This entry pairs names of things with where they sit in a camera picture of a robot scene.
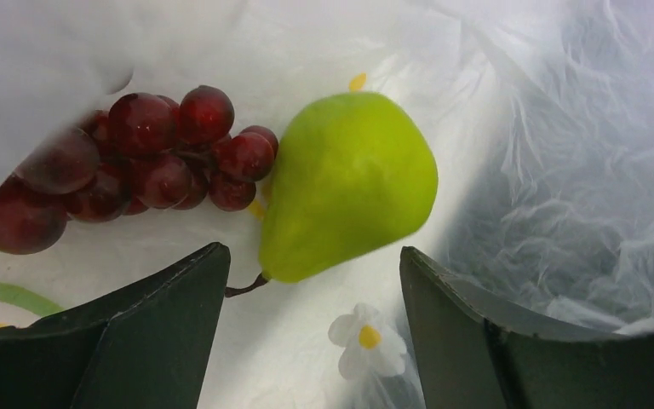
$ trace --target yellow flower center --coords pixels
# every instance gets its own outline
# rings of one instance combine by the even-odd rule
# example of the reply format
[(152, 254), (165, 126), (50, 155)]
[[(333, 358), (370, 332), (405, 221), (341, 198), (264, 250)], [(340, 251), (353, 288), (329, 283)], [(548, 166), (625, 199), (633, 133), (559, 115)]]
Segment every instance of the yellow flower center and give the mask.
[(365, 325), (361, 330), (359, 330), (357, 339), (359, 340), (359, 344), (362, 346), (362, 348), (373, 349), (380, 344), (382, 335), (380, 335), (380, 332), (372, 326)]
[(362, 72), (357, 76), (355, 76), (354, 78), (352, 78), (349, 84), (349, 89), (352, 92), (359, 91), (362, 89), (362, 87), (364, 87), (364, 83), (366, 82), (367, 82), (367, 73)]
[(260, 222), (264, 220), (264, 215), (267, 213), (264, 206), (262, 206), (257, 199), (252, 200), (252, 203), (247, 206), (247, 210), (249, 210), (252, 216), (256, 217)]

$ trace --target white plastic bag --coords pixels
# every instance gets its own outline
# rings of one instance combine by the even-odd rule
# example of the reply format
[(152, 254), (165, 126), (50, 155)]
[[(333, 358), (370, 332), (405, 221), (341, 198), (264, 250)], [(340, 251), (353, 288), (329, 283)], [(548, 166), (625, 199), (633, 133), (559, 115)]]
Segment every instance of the white plastic bag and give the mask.
[[(397, 271), (405, 244), (563, 320), (613, 331), (654, 317), (654, 5), (640, 2), (0, 0), (0, 183), (48, 133), (128, 92), (179, 100), (214, 85), (235, 129), (280, 132), (308, 102), (363, 81), (429, 139), (431, 219), (299, 285), (227, 300), (200, 407), (424, 407)], [(464, 211), (475, 203), (482, 214)], [(258, 229), (249, 212), (208, 204), (70, 223), (47, 251), (0, 254), (0, 283), (68, 308), (220, 241), (229, 284), (246, 285)], [(593, 264), (618, 249), (615, 267)], [(361, 308), (405, 340), (385, 352), (403, 372), (340, 374), (349, 347), (328, 332)], [(35, 318), (0, 302), (0, 323)]]

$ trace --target pear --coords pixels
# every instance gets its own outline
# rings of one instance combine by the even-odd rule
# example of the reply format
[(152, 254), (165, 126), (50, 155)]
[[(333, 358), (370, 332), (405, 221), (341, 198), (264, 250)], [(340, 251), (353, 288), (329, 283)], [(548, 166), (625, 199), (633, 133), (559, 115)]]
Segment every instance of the pear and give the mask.
[(262, 272), (297, 283), (407, 237), (429, 217), (435, 159), (412, 119), (386, 96), (349, 92), (302, 109), (280, 142), (261, 230)]

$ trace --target red grape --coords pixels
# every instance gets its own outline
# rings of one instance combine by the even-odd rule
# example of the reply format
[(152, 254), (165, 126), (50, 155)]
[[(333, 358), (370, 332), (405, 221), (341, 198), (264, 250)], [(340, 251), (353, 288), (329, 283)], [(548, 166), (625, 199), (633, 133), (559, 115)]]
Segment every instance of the red grape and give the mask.
[(102, 158), (110, 158), (118, 156), (117, 149), (109, 139), (109, 113), (105, 111), (97, 111), (94, 116), (94, 130), (89, 133), (91, 139), (96, 142), (96, 147), (99, 149), (99, 155)]
[(224, 211), (244, 210), (255, 199), (257, 187), (250, 181), (238, 181), (223, 173), (209, 179), (209, 198)]
[(190, 170), (192, 171), (192, 187), (189, 189), (189, 194), (178, 205), (174, 206), (173, 209), (194, 209), (204, 201), (204, 198), (207, 197), (209, 183), (207, 182), (206, 177), (204, 177), (202, 170), (194, 166), (190, 166)]
[(213, 173), (216, 173), (216, 171), (210, 168), (202, 168), (202, 175), (204, 176), (204, 178), (206, 178), (207, 182), (211, 181)]
[[(215, 142), (215, 144), (229, 141), (230, 139), (232, 139), (232, 136), (226, 134), (219, 141)], [(198, 164), (198, 167), (216, 169), (214, 155), (211, 152), (212, 146), (209, 143), (200, 143), (198, 145), (182, 144), (174, 149), (172, 153), (190, 164)]]
[(220, 138), (219, 141), (216, 141), (216, 142), (213, 143), (211, 146), (209, 146), (209, 149), (211, 150), (211, 148), (212, 148), (214, 145), (217, 145), (217, 144), (219, 144), (219, 143), (229, 142), (229, 141), (231, 141), (232, 139), (233, 139), (233, 138), (232, 138), (232, 134), (226, 134), (226, 135), (224, 135), (222, 138)]
[(189, 194), (191, 186), (192, 172), (175, 155), (165, 153), (132, 161), (132, 191), (144, 205), (155, 209), (177, 205)]
[(102, 163), (94, 180), (62, 197), (66, 211), (81, 222), (109, 222), (129, 206), (129, 184), (121, 169)]
[(177, 101), (172, 100), (168, 96), (164, 95), (157, 95), (159, 98), (162, 99), (162, 101), (166, 102), (167, 105), (169, 105), (169, 108), (171, 108), (172, 114), (174, 114), (174, 118), (179, 122), (179, 103)]
[(124, 156), (141, 156), (176, 145), (176, 118), (167, 102), (147, 93), (128, 94), (109, 111), (109, 139)]
[(218, 141), (234, 124), (234, 106), (227, 94), (207, 85), (184, 96), (179, 115), (180, 138), (190, 145)]
[(146, 207), (146, 204), (143, 204), (141, 203), (141, 200), (132, 197), (131, 202), (129, 203), (129, 207), (126, 208), (124, 215), (125, 216), (138, 215), (140, 213), (144, 213), (147, 210), (149, 210), (149, 208)]
[(46, 194), (65, 194), (94, 178), (99, 151), (82, 130), (69, 129), (51, 136), (16, 168), (14, 173), (30, 189)]
[(259, 134), (239, 134), (212, 147), (216, 165), (222, 172), (240, 181), (260, 181), (274, 165), (274, 151)]
[(102, 113), (101, 110), (96, 110), (90, 113), (89, 115), (84, 116), (81, 119), (81, 122), (78, 124), (77, 128), (84, 131), (86, 135), (91, 136), (96, 130), (96, 118)]
[(269, 128), (265, 128), (264, 126), (252, 125), (244, 128), (242, 132), (239, 133), (244, 134), (247, 132), (254, 132), (256, 134), (261, 135), (272, 146), (272, 150), (274, 151), (274, 156), (277, 156), (277, 150), (279, 150), (279, 141), (277, 140), (277, 136), (274, 135), (274, 132), (272, 132)]
[(67, 216), (54, 196), (33, 192), (13, 178), (0, 188), (0, 251), (33, 254), (54, 245)]

